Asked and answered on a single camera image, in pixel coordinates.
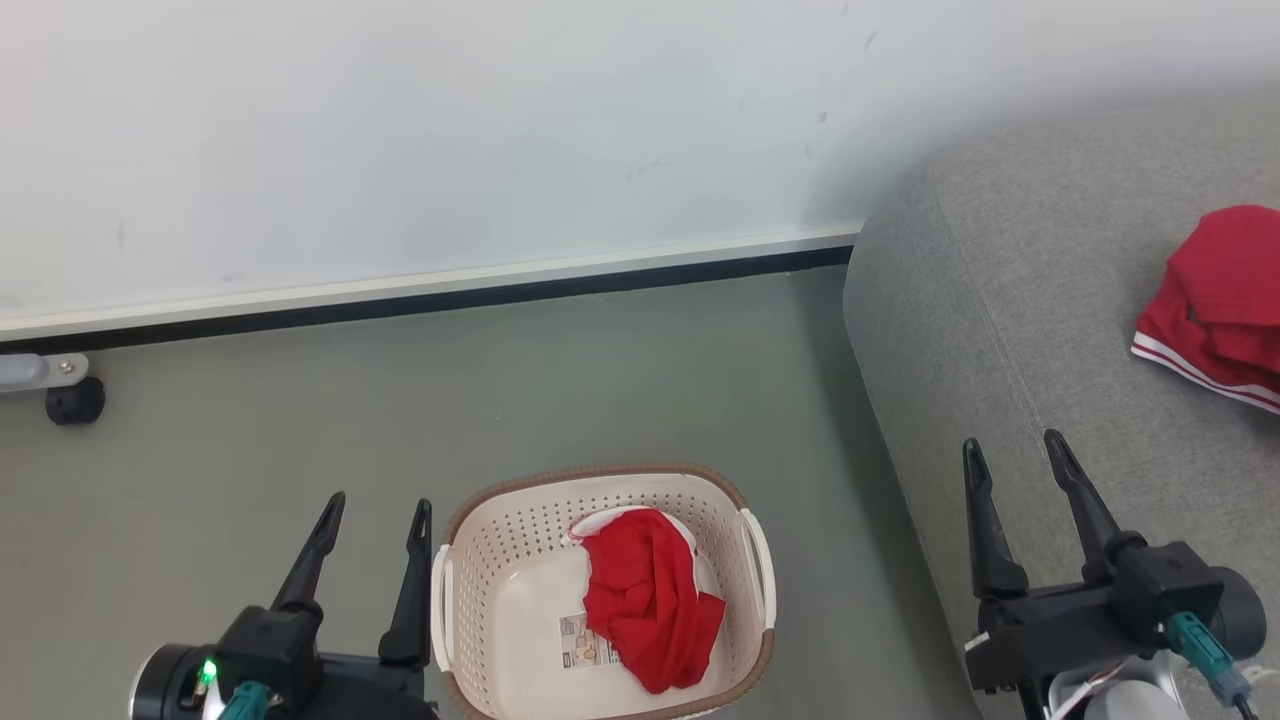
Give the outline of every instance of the white stripe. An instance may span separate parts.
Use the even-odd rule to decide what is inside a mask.
[[[1171,360],[1169,360],[1166,357],[1161,357],[1160,355],[1155,355],[1153,352],[1143,350],[1142,347],[1138,347],[1137,345],[1134,345],[1133,347],[1130,347],[1129,351],[1133,352],[1134,355],[1137,355],[1138,357],[1144,359],[1144,360],[1151,360],[1152,363],[1158,363],[1158,364],[1169,368],[1170,370],[1178,373],[1179,375],[1187,378],[1188,380],[1190,380],[1190,382],[1193,382],[1193,383],[1196,383],[1196,384],[1198,384],[1198,386],[1201,386],[1201,387],[1203,387],[1206,389],[1211,389],[1211,391],[1213,391],[1213,392],[1216,392],[1219,395],[1230,397],[1231,400],[1239,400],[1240,402],[1248,402],[1249,405],[1253,405],[1254,407],[1261,407],[1261,409],[1263,409],[1263,410],[1266,410],[1268,413],[1275,413],[1276,415],[1280,415],[1280,406],[1271,405],[1266,400],[1260,400],[1257,397],[1252,397],[1252,396],[1248,396],[1248,395],[1239,395],[1239,393],[1231,392],[1231,391],[1229,391],[1229,389],[1226,389],[1226,388],[1224,388],[1221,386],[1217,386],[1216,383],[1212,383],[1212,380],[1208,380],[1208,382],[1202,380],[1201,378],[1197,378],[1196,375],[1193,375],[1193,374],[1183,370],[1181,368],[1179,368]]]
[[[1256,395],[1258,397],[1265,397],[1265,398],[1275,402],[1276,405],[1280,405],[1280,393],[1277,393],[1277,392],[1275,392],[1275,391],[1272,391],[1270,388],[1265,388],[1262,386],[1228,386],[1228,384],[1222,384],[1222,383],[1215,380],[1213,378],[1206,375],[1196,365],[1192,365],[1190,363],[1188,363],[1181,355],[1179,355],[1178,352],[1174,352],[1174,350],[1171,347],[1169,347],[1167,345],[1160,342],[1158,340],[1156,340],[1156,338],[1153,338],[1151,336],[1146,336],[1146,334],[1142,334],[1142,333],[1134,333],[1134,336],[1133,336],[1133,343],[1137,347],[1143,347],[1143,348],[1147,348],[1147,350],[1153,350],[1153,351],[1164,355],[1165,357],[1169,357],[1174,363],[1178,363],[1181,366],[1181,369],[1183,369],[1184,373],[1189,373],[1189,374],[1196,375],[1202,382],[1213,386],[1215,389],[1224,389],[1224,391],[1228,391],[1228,392],[1248,392],[1248,393]]]
[[[978,647],[979,644],[982,644],[982,643],[984,643],[984,642],[987,642],[989,639],[991,639],[991,633],[983,633],[983,634],[973,638],[972,641],[964,643],[964,651],[969,652],[970,650]]]

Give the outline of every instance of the laundry basket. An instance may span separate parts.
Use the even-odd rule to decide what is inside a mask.
[[[645,692],[584,629],[590,562],[561,538],[580,518],[626,505],[687,525],[698,539],[698,585],[726,602],[707,674],[691,688]],[[468,720],[690,717],[746,694],[769,664],[777,614],[769,546],[737,489],[705,468],[585,468],[495,486],[458,510],[444,543],[431,565],[431,643]],[[572,652],[584,635],[600,651],[586,653],[590,662]]]

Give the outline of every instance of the caster wheel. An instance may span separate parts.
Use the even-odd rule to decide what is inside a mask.
[[[106,389],[97,378],[84,378],[73,386],[45,391],[45,413],[55,425],[87,425],[97,420],[104,405]]]

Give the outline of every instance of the red garment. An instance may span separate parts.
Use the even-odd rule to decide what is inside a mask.
[[[680,532],[657,510],[632,510],[582,547],[591,556],[586,626],[613,643],[650,693],[701,682],[724,601],[698,592]]]
[[[1169,259],[1133,352],[1280,413],[1280,211],[1210,213]]]

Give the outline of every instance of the sofa cushion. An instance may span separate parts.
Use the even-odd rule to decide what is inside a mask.
[[[1280,621],[1280,416],[1129,352],[1170,254],[1236,204],[1280,208],[1280,101],[980,137],[934,154],[867,223],[846,324],[957,646],[977,619],[966,437],[1032,584],[1079,579],[1044,428],[1066,436],[1121,528],[1239,570]],[[1280,669],[1280,639],[1248,664]],[[1233,716],[1192,673],[1183,687],[1192,717]],[[1280,675],[1257,692],[1280,708]],[[980,706],[1021,717],[1009,693]]]

